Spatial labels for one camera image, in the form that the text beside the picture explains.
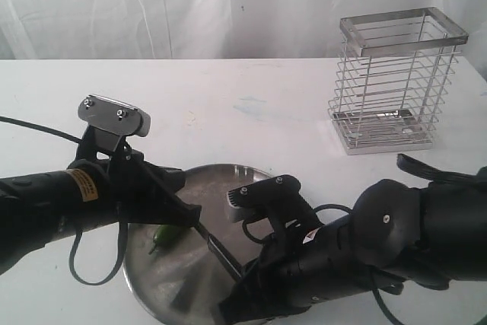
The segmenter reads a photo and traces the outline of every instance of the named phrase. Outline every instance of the metal wire rack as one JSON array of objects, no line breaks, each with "label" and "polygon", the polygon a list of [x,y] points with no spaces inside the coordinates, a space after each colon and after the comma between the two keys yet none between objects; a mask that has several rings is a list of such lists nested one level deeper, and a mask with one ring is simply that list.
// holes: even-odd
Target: metal wire rack
[{"label": "metal wire rack", "polygon": [[430,148],[468,33],[436,8],[343,18],[329,114],[349,155]]}]

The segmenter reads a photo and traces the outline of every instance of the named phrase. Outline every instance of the white table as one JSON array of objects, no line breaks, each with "label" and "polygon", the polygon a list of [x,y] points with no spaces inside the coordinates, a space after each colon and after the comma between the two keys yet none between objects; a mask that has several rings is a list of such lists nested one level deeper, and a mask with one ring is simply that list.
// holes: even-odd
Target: white table
[{"label": "white table", "polygon": [[[81,136],[85,124],[77,107],[85,95],[124,100],[152,117],[149,136],[130,139],[148,161],[181,168],[238,163],[294,174],[313,205],[353,206],[366,187],[385,177],[424,186],[396,168],[395,154],[345,154],[326,113],[335,70],[335,59],[2,61],[0,114]],[[487,83],[464,59],[456,70],[436,148],[410,154],[473,174],[487,164]],[[16,126],[0,128],[2,177],[63,169],[74,157],[71,142]],[[112,225],[83,236],[76,266],[88,280],[110,271],[116,231]],[[0,323],[158,323],[132,297],[121,272],[101,287],[77,283],[68,270],[71,244],[72,238],[48,244],[0,277]],[[451,287],[433,292],[409,284],[400,298],[384,297],[411,324],[430,319],[469,324],[487,312],[487,284]],[[388,324],[370,293],[276,323]]]}]

